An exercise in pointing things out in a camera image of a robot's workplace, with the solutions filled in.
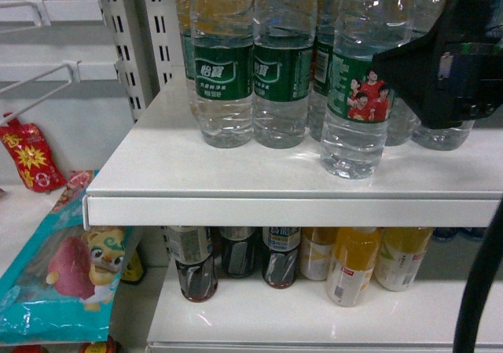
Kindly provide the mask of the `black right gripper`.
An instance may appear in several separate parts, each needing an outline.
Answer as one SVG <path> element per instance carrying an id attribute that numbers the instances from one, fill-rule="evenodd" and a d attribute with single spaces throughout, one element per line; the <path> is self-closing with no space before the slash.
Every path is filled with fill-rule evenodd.
<path id="1" fill-rule="evenodd" d="M 502 33 L 490 0 L 447 0 L 431 30 L 372 65 L 422 124 L 458 127 L 502 105 Z"/>

